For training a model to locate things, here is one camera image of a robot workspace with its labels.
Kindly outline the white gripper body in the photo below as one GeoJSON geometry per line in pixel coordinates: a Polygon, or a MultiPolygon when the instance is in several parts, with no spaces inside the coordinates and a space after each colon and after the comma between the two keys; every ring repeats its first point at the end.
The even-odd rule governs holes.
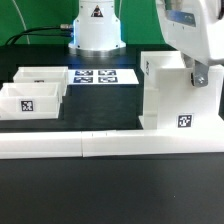
{"type": "Polygon", "coordinates": [[[208,66],[224,64],[224,0],[155,0],[164,41],[208,66]]]}

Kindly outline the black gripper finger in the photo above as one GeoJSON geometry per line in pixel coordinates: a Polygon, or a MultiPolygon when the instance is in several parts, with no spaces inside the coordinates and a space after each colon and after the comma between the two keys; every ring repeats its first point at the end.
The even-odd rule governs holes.
{"type": "Polygon", "coordinates": [[[193,61],[193,72],[191,73],[192,85],[201,88],[208,85],[209,67],[196,60],[193,61]]]}

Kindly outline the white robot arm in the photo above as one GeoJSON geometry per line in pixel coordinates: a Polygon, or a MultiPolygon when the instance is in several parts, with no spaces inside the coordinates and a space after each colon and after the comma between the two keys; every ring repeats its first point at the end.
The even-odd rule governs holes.
{"type": "MultiPolygon", "coordinates": [[[[105,57],[126,47],[115,0],[79,0],[73,21],[72,53],[105,57]]],[[[193,84],[208,84],[208,69],[224,64],[224,0],[155,0],[166,44],[193,64],[193,84]]]]}

